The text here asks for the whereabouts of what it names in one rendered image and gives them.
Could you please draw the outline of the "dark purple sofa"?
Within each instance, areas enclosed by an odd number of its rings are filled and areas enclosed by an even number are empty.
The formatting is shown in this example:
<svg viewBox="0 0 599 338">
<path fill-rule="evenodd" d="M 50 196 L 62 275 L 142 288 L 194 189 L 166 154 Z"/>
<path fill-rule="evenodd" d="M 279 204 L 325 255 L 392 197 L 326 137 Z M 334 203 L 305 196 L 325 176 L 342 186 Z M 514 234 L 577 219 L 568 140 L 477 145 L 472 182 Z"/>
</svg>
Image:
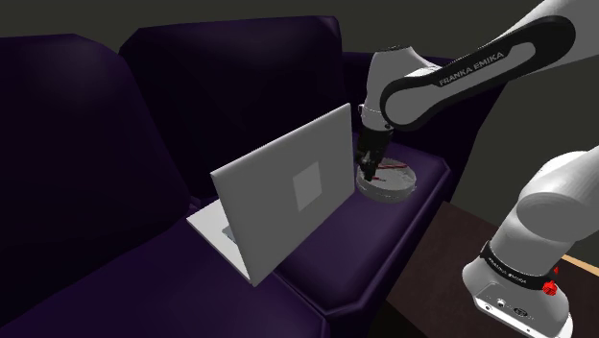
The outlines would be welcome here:
<svg viewBox="0 0 599 338">
<path fill-rule="evenodd" d="M 408 200 L 352 195 L 258 286 L 186 219 L 212 170 L 357 108 L 370 63 L 332 16 L 0 37 L 0 338 L 367 338 L 498 88 L 395 133 Z"/>
</svg>

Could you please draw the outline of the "silver open laptop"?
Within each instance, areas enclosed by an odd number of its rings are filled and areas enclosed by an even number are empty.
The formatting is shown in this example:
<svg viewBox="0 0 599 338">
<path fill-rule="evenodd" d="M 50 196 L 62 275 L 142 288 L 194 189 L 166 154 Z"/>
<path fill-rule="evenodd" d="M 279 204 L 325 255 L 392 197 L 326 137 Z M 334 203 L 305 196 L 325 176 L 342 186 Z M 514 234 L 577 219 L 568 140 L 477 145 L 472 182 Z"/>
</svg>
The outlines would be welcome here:
<svg viewBox="0 0 599 338">
<path fill-rule="evenodd" d="M 216 201 L 187 223 L 257 286 L 354 192 L 351 106 L 210 174 Z"/>
</svg>

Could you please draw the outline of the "dark brown robot stand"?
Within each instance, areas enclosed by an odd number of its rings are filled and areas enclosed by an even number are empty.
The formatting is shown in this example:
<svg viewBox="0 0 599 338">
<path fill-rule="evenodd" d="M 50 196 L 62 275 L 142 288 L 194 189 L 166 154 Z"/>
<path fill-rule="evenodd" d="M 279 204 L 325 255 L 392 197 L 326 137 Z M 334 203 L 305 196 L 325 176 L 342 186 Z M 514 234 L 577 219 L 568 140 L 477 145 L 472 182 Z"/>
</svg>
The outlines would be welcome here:
<svg viewBox="0 0 599 338">
<path fill-rule="evenodd" d="M 388 302 L 427 338 L 527 338 L 484 314 L 466 289 L 462 271 L 497 226 L 443 203 L 400 274 Z M 572 338 L 599 338 L 599 277 L 568 255 L 557 284 L 569 300 Z"/>
</svg>

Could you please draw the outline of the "white round plate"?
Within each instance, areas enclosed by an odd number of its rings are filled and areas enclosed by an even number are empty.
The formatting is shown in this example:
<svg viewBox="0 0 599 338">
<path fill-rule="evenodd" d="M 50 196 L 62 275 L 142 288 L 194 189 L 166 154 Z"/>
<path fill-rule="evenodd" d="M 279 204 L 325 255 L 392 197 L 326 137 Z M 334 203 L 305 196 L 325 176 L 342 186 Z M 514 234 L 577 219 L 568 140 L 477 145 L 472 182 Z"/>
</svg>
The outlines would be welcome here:
<svg viewBox="0 0 599 338">
<path fill-rule="evenodd" d="M 356 186 L 366 197 L 385 204 L 406 200 L 415 190 L 417 177 L 414 170 L 399 160 L 384 157 L 371 181 L 366 181 L 357 167 Z"/>
</svg>

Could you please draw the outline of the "red pen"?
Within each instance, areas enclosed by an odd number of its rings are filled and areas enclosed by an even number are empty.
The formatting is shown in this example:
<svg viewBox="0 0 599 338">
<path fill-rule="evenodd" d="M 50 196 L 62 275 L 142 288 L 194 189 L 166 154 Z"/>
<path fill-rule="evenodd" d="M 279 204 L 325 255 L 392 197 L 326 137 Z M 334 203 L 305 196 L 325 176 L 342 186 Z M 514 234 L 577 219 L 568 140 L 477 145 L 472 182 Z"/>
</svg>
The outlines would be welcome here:
<svg viewBox="0 0 599 338">
<path fill-rule="evenodd" d="M 386 182 L 409 180 L 406 169 L 407 165 L 404 163 L 379 164 L 372 179 Z"/>
</svg>

